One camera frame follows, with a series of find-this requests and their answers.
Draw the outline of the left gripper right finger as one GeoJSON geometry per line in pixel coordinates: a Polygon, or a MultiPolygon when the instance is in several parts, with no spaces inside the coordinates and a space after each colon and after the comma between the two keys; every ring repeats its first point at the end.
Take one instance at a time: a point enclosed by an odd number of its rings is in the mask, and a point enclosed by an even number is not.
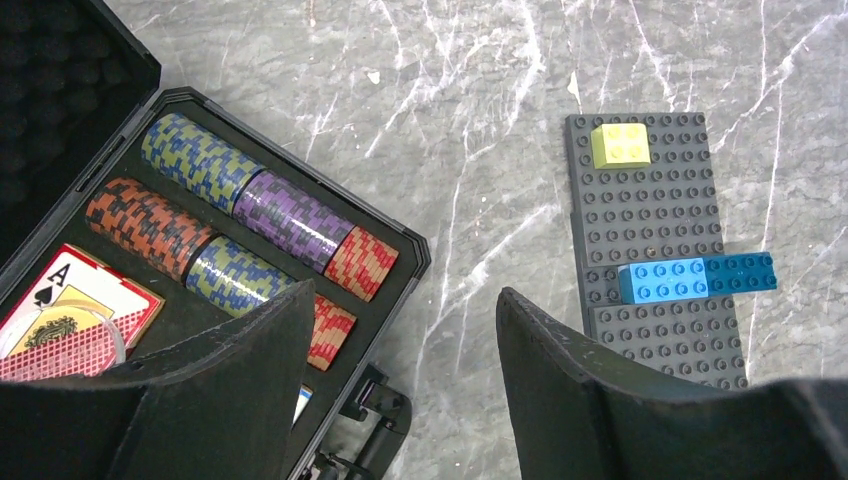
{"type": "Polygon", "coordinates": [[[629,360],[516,290],[497,299],[498,350],[525,479],[843,479],[847,384],[741,391],[629,360]]]}

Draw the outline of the red playing card deck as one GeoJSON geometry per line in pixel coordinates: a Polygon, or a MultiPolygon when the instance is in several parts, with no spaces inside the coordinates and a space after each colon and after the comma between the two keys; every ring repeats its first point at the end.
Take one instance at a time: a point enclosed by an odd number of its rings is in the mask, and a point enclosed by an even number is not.
{"type": "Polygon", "coordinates": [[[165,299],[62,245],[1,321],[1,379],[96,376],[125,362],[165,299]]]}

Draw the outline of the clear round plastic disc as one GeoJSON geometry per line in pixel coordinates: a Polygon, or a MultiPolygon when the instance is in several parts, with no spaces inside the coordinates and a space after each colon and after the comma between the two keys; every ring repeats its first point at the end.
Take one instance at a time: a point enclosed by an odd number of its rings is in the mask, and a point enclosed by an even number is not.
{"type": "Polygon", "coordinates": [[[30,317],[33,323],[21,335],[4,338],[4,381],[96,376],[126,360],[126,343],[117,324],[93,309],[48,307],[30,317]]]}

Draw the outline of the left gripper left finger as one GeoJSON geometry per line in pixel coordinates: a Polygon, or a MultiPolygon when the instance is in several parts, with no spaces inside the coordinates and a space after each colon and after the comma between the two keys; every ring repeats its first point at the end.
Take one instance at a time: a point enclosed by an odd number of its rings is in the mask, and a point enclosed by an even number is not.
{"type": "Polygon", "coordinates": [[[96,377],[1,386],[5,479],[282,479],[313,331],[300,282],[96,377]]]}

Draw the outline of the black poker chip case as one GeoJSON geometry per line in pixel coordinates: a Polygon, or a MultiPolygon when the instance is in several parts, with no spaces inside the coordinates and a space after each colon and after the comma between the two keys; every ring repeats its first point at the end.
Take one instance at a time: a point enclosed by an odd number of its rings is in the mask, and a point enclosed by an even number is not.
{"type": "Polygon", "coordinates": [[[2,477],[383,477],[425,239],[160,77],[101,1],[1,5],[2,477]]]}

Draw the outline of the blue texas holdem card box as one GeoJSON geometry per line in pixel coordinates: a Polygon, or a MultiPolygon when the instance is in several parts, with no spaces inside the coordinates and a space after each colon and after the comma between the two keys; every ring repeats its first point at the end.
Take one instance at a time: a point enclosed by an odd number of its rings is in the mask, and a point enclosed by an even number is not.
{"type": "Polygon", "coordinates": [[[302,412],[304,411],[304,409],[306,408],[306,406],[310,402],[312,396],[313,396],[313,391],[308,386],[306,386],[306,385],[300,386],[299,395],[298,395],[298,399],[297,399],[294,414],[293,414],[292,425],[296,424],[296,422],[298,421],[302,412]]]}

